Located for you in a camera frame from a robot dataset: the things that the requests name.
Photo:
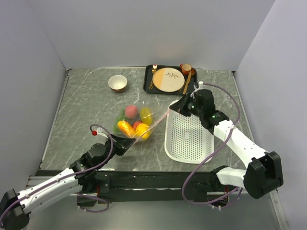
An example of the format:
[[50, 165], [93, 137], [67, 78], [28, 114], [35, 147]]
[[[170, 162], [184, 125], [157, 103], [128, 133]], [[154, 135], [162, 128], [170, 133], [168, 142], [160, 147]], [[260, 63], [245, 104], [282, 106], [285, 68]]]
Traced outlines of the yellow bell pepper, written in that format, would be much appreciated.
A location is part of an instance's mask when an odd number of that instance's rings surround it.
[[147, 140], [150, 136], [150, 127], [145, 123], [140, 123], [135, 129], [135, 135], [141, 140]]

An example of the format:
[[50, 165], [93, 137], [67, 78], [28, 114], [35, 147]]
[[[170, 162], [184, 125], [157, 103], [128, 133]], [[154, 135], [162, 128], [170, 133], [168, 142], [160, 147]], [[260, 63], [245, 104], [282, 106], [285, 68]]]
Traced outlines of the orange mango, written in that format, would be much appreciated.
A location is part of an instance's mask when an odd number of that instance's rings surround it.
[[123, 135], [128, 138], [133, 138], [135, 136], [135, 130], [130, 125], [129, 122], [123, 120], [118, 122], [118, 127]]

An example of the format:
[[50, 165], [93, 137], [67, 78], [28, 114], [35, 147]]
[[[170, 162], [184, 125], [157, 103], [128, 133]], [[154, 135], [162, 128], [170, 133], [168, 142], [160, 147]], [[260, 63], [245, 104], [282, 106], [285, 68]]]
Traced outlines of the yellow-green mango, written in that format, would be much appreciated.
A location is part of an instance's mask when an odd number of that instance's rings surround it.
[[150, 111], [149, 108], [143, 107], [140, 110], [139, 114], [140, 114], [141, 121], [143, 123], [145, 123], [148, 126], [150, 126], [152, 124], [152, 122], [153, 122], [152, 112]]

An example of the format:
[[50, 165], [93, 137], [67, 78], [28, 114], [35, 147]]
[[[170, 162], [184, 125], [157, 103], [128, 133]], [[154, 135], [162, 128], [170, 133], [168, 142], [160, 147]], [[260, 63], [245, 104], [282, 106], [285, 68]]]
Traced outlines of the pink peach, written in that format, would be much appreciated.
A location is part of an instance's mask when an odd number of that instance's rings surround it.
[[135, 105], [128, 105], [125, 108], [125, 116], [129, 119], [134, 119], [138, 114], [138, 107]]

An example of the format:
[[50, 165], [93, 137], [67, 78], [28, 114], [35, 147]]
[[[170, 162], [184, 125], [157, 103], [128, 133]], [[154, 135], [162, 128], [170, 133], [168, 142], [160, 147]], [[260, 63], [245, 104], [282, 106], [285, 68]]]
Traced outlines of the red strawberry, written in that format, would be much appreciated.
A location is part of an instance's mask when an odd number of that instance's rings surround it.
[[133, 128], [136, 129], [137, 126], [138, 126], [139, 124], [141, 124], [141, 123], [142, 123], [142, 121], [136, 121], [136, 122], [133, 124]]

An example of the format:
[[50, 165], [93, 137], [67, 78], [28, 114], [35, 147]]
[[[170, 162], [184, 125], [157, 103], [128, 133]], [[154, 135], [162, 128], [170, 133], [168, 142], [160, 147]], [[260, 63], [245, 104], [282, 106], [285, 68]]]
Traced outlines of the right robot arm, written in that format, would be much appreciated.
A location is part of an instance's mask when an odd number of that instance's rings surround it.
[[185, 117], [196, 116], [206, 130], [223, 141], [243, 162], [244, 170], [228, 166], [214, 169], [210, 179], [213, 190], [221, 191], [231, 185], [246, 189], [251, 197], [259, 199], [283, 185], [280, 156], [257, 146], [236, 128], [227, 115], [216, 109], [210, 90], [188, 93], [169, 108]]

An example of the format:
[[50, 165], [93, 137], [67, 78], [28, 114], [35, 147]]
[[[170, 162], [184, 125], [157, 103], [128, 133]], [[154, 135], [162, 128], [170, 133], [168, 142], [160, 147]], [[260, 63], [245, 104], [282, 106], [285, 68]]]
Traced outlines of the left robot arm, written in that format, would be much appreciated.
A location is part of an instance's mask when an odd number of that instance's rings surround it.
[[96, 143], [68, 168], [54, 177], [16, 192], [7, 191], [0, 201], [0, 227], [4, 230], [21, 230], [30, 217], [61, 199], [81, 191], [91, 192], [94, 176], [115, 155], [122, 156], [135, 143], [134, 138], [107, 137], [104, 144]]

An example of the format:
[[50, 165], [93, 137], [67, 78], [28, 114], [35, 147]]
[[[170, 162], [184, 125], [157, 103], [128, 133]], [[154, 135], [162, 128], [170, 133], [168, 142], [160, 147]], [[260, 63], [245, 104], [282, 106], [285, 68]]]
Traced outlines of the green grape bunch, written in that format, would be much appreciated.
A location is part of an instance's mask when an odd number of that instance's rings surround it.
[[116, 118], [115, 118], [115, 121], [114, 121], [114, 123], [113, 123], [113, 133], [114, 134], [119, 134], [120, 133], [120, 129], [119, 129], [119, 127], [118, 127], [118, 122], [119, 121], [123, 121], [123, 120], [125, 120], [126, 118], [125, 118], [125, 115], [124, 114], [120, 114], [120, 115], [118, 115]]

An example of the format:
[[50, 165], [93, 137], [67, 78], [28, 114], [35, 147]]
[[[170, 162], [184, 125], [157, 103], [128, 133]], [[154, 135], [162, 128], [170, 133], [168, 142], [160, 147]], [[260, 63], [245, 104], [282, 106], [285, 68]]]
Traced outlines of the clear zip top bag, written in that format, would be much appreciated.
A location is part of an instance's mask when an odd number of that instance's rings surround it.
[[169, 109], [148, 105], [126, 105], [119, 109], [113, 122], [113, 133], [137, 142], [146, 141], [169, 114]]

